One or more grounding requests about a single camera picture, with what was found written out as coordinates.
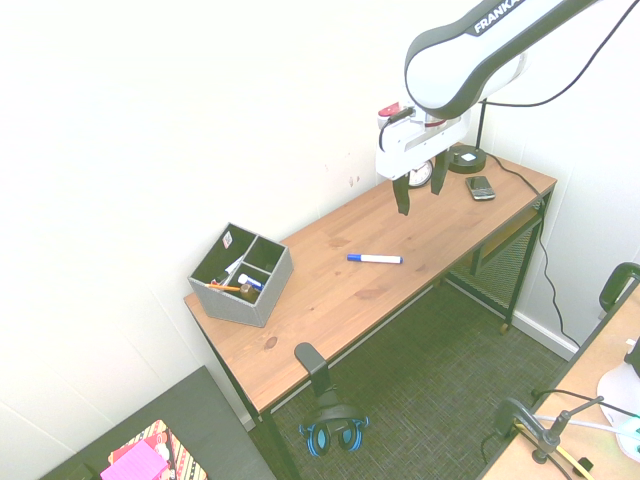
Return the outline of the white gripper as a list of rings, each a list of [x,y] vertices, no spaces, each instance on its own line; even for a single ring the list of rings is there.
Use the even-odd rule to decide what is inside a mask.
[[[376,172],[393,181],[393,193],[398,212],[409,214],[409,173],[435,156],[431,177],[431,192],[439,195],[449,168],[449,147],[468,132],[471,112],[445,120],[443,124],[427,127],[422,113],[407,116],[385,128],[390,115],[378,116],[382,146],[377,146]]]

